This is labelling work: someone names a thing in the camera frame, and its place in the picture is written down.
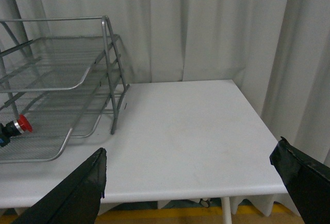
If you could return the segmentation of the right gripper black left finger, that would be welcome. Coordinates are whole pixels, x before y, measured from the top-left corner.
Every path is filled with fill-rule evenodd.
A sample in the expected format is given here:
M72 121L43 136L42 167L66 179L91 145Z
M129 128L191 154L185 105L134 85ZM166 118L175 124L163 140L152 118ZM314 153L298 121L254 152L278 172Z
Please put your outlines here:
M105 195L107 155L99 148L13 223L94 223Z

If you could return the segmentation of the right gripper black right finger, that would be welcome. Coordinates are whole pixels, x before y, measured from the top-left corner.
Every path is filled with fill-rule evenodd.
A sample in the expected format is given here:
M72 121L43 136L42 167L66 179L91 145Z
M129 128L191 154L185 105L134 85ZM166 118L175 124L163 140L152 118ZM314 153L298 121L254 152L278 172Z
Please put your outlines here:
M285 137L270 155L305 223L329 223L329 167L292 146Z

